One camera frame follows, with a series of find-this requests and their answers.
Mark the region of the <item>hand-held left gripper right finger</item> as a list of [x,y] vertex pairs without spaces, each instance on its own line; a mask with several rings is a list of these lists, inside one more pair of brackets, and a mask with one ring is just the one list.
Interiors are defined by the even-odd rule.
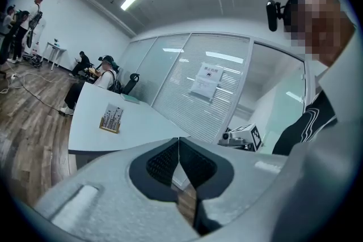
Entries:
[[278,198],[273,183],[287,158],[179,139],[179,163],[196,190],[191,238],[271,238]]

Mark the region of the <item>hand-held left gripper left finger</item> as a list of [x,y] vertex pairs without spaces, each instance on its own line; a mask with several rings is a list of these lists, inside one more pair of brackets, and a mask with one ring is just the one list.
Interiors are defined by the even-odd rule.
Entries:
[[96,158],[47,191],[35,210],[63,241],[195,241],[171,188],[178,139]]

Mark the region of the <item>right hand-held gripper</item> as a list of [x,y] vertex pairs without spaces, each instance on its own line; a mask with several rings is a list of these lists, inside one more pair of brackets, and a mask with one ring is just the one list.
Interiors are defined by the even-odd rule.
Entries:
[[221,146],[257,152],[261,145],[261,137],[255,123],[227,130],[218,141]]

